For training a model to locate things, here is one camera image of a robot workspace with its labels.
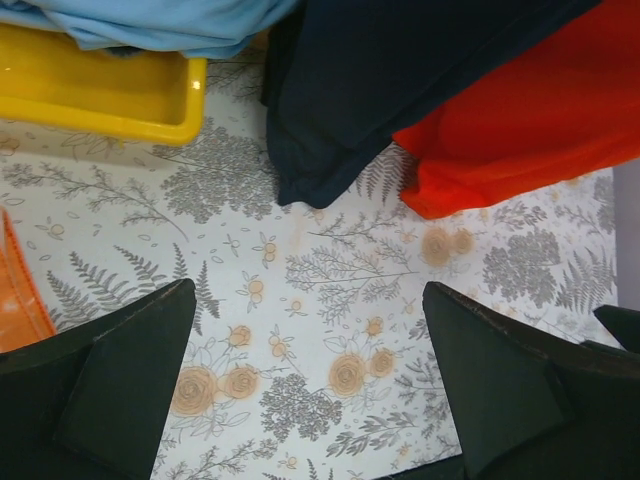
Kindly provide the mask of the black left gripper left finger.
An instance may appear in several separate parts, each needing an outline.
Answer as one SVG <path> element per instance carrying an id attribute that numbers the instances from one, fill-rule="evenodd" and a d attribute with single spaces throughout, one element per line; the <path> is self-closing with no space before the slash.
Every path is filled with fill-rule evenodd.
<path id="1" fill-rule="evenodd" d="M 149 478 L 195 310 L 181 279 L 2 354 L 2 478 Z"/>

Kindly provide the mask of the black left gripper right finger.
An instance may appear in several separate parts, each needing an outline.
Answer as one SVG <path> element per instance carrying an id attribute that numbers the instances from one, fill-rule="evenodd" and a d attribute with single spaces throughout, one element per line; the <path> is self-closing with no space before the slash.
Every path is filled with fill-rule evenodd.
<path id="1" fill-rule="evenodd" d="M 604 305 L 616 339 L 572 343 L 439 283 L 423 310 L 461 445 L 439 479 L 635 479 L 639 315 Z"/>

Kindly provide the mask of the light blue shorts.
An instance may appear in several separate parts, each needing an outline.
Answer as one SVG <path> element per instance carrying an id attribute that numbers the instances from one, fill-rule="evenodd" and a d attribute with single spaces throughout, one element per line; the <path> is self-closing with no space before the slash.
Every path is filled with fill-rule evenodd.
<path id="1" fill-rule="evenodd" d="M 226 59 L 299 3 L 274 1 L 3 1 L 1 22 L 65 33 L 83 50 L 134 47 Z"/>

